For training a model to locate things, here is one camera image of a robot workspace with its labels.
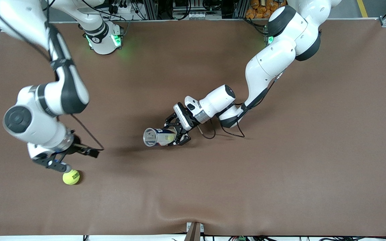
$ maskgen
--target can label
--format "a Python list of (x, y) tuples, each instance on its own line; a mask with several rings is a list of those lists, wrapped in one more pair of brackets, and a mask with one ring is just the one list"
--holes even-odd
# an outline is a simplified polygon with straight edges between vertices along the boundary
[(143, 140), (146, 146), (166, 146), (172, 143), (177, 136), (177, 132), (174, 128), (168, 129), (155, 129), (147, 128), (144, 131)]

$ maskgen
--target wire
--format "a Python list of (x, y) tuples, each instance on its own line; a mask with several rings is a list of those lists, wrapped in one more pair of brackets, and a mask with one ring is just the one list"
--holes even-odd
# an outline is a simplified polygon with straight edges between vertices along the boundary
[(205, 137), (205, 138), (208, 139), (208, 140), (211, 140), (211, 139), (214, 139), (214, 137), (216, 136), (216, 129), (215, 129), (214, 124), (212, 123), (212, 119), (209, 119), (209, 122), (211, 122), (211, 125), (212, 125), (212, 127), (214, 128), (214, 135), (213, 135), (212, 137), (205, 136), (205, 134), (203, 134), (203, 132), (202, 132), (200, 126), (197, 126), (197, 128), (199, 129), (199, 131), (200, 131), (200, 133), (202, 134), (203, 137)]
[(95, 149), (96, 151), (103, 151), (105, 150), (105, 148), (102, 146), (102, 144), (98, 141), (98, 139), (95, 138), (95, 136), (89, 131), (89, 129), (87, 129), (87, 127), (80, 121), (80, 119), (78, 119), (76, 116), (74, 116), (73, 114), (70, 114), (70, 116), (72, 116), (72, 118), (74, 118), (80, 125), (81, 127), (87, 132), (87, 134), (89, 134), (90, 137), (92, 137), (92, 139), (98, 143), (98, 145), (101, 147), (101, 149), (96, 149), (96, 148), (92, 148), (92, 149)]
[(47, 2), (47, 6), (43, 9), (43, 11), (46, 11), (47, 9), (49, 9), (52, 5), (53, 5), (53, 3), (55, 2), (56, 0), (53, 0), (50, 4), (49, 4), (49, 2)]
[[(269, 93), (269, 91), (271, 90), (271, 88), (272, 88), (272, 86), (273, 86), (274, 83), (275, 83), (275, 81), (273, 81), (272, 84), (271, 84), (271, 86), (268, 88), (268, 93)], [(264, 95), (264, 96), (262, 97), (262, 99), (260, 99), (260, 101), (259, 101), (257, 104), (255, 104), (255, 105), (252, 106), (252, 107), (247, 107), (246, 110), (251, 110), (252, 108), (255, 108), (256, 106), (260, 105), (260, 103), (265, 99), (266, 95)]]
[(142, 20), (146, 20), (144, 15), (142, 15), (141, 9), (138, 7), (138, 2), (136, 0), (131, 0), (130, 3), (132, 4), (132, 6), (133, 6), (133, 3), (135, 3), (136, 9), (138, 11), (138, 12), (136, 12), (136, 10), (135, 10), (136, 15), (138, 15), (138, 17), (140, 17)]
[(85, 0), (81, 0), (83, 3), (85, 3), (88, 7), (90, 7), (91, 9), (97, 11), (97, 12), (100, 12), (100, 13), (103, 13), (103, 14), (106, 14), (106, 15), (109, 15), (109, 16), (114, 16), (114, 17), (117, 17), (117, 18), (120, 18), (120, 20), (124, 20), (124, 21), (127, 21), (125, 18), (123, 18), (122, 16), (117, 16), (117, 15), (114, 15), (114, 14), (110, 14), (110, 13), (107, 13), (107, 12), (104, 12), (104, 11), (101, 11), (101, 10), (98, 10), (94, 7), (92, 7), (89, 3), (86, 3)]
[(208, 0), (202, 1), (202, 7), (206, 9), (207, 11), (217, 11), (221, 9), (221, 3), (216, 8), (212, 9), (212, 6), (209, 4), (208, 7), (205, 5), (205, 3), (208, 2)]
[(259, 29), (259, 27), (264, 28), (265, 25), (253, 23), (253, 21), (252, 21), (251, 19), (248, 20), (248, 19), (246, 19), (246, 18), (244, 18), (244, 17), (236, 17), (236, 18), (239, 18), (239, 19), (242, 19), (242, 20), (246, 21), (247, 23), (249, 23), (250, 25), (252, 25), (252, 26), (254, 27), (254, 29), (257, 30), (257, 32), (259, 32), (260, 34), (266, 35), (264, 32), (262, 32), (262, 31)]
[(129, 20), (129, 23), (127, 24), (127, 27), (126, 27), (126, 31), (123, 32), (123, 37), (126, 36), (127, 31), (129, 30), (130, 22), (131, 22), (132, 20)]
[(11, 26), (9, 23), (7, 23), (7, 21), (1, 17), (0, 15), (0, 20), (6, 25), (8, 26), (15, 34), (19, 35), (19, 37), (25, 41), (27, 44), (29, 44), (31, 47), (33, 47), (37, 52), (40, 53), (41, 56), (43, 56), (47, 61), (51, 61), (50, 57), (47, 56), (47, 54), (45, 54), (40, 48), (38, 48), (38, 46), (36, 46), (35, 44), (31, 43), (31, 41), (29, 41), (24, 35), (22, 35), (20, 32), (18, 32), (16, 29), (13, 28), (13, 26)]
[(242, 19), (244, 21), (246, 21), (247, 23), (251, 24), (251, 25), (255, 25), (255, 26), (261, 26), (261, 27), (265, 27), (266, 25), (261, 25), (261, 24), (258, 24), (258, 23), (254, 23), (253, 20), (248, 20), (244, 17), (236, 17), (236, 18), (239, 18), (239, 19)]
[(239, 130), (239, 132), (242, 134), (242, 136), (237, 135), (237, 134), (233, 134), (233, 133), (230, 133), (230, 132), (227, 132), (227, 131), (224, 129), (224, 127), (222, 126), (220, 120), (219, 120), (219, 123), (220, 123), (221, 129), (222, 129), (224, 132), (226, 132), (227, 134), (230, 134), (230, 135), (232, 135), (232, 136), (242, 137), (242, 138), (245, 137), (245, 134), (242, 132), (241, 128), (239, 127), (239, 122), (238, 122), (238, 120), (236, 120), (236, 125), (238, 126), (238, 130)]
[(170, 19), (174, 19), (174, 17), (172, 16), (172, 14), (169, 12), (169, 10), (170, 10), (170, 1), (171, 0), (167, 0), (167, 2), (166, 2), (166, 7), (165, 7), (165, 11), (167, 12), (167, 15), (168, 15), (168, 17), (170, 18)]
[(192, 9), (192, 3), (190, 2), (190, 0), (186, 0), (186, 14), (184, 14), (184, 16), (182, 18), (180, 18), (179, 20), (185, 19), (190, 14), (191, 9)]

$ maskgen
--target brown table surface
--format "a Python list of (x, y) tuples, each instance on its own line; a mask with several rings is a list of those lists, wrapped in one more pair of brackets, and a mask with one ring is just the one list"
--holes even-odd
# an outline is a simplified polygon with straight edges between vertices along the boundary
[(143, 131), (186, 95), (221, 84), (245, 100), (245, 65), (262, 37), (242, 21), (132, 23), (123, 49), (99, 56), (76, 24), (58, 27), (90, 92), (78, 116), (106, 150), (66, 157), (84, 172), (76, 186), (32, 163), (2, 118), (22, 87), (54, 75), (0, 34), (0, 235), (176, 233), (189, 221), (213, 235), (386, 235), (386, 28), (377, 20), (323, 24), (320, 51), (294, 62), (242, 119), (244, 139), (193, 130), (172, 148), (147, 148)]

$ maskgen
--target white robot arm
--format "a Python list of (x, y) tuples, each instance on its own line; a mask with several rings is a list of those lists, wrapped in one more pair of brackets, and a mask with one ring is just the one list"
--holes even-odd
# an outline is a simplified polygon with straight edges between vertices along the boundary
[(17, 102), (4, 115), (3, 126), (15, 138), (27, 143), (34, 162), (60, 172), (69, 165), (55, 160), (56, 154), (98, 156), (98, 150), (81, 145), (73, 131), (57, 116), (82, 112), (89, 94), (77, 72), (62, 35), (47, 24), (36, 0), (0, 0), (0, 28), (12, 37), (35, 43), (47, 50), (57, 81), (24, 87)]
[(98, 12), (90, 12), (104, 0), (54, 0), (52, 7), (73, 17), (86, 33), (89, 45), (100, 55), (121, 48), (123, 28), (111, 21), (104, 21)]
[[(337, 6), (341, 0), (299, 0), (296, 12), (291, 6), (277, 9), (269, 19), (269, 36), (274, 40), (266, 48), (254, 56), (245, 68), (245, 79), (248, 85), (248, 98), (237, 108), (235, 95), (213, 90), (205, 99), (192, 103), (191, 97), (186, 97), (184, 107), (181, 103), (174, 106), (175, 113), (166, 120), (165, 128), (176, 127), (177, 138), (170, 145), (183, 145), (190, 140), (188, 131), (217, 116), (224, 128), (232, 128), (242, 117), (256, 107), (266, 96), (269, 84), (295, 59), (304, 61), (312, 57), (320, 47), (318, 28), (328, 18), (330, 9)], [(202, 114), (210, 113), (206, 118)]]

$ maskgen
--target tennis ball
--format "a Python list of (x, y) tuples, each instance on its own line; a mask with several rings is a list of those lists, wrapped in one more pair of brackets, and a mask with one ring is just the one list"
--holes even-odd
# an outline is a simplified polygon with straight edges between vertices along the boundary
[(80, 174), (77, 170), (72, 169), (68, 173), (64, 173), (62, 180), (65, 184), (74, 185), (80, 180)]

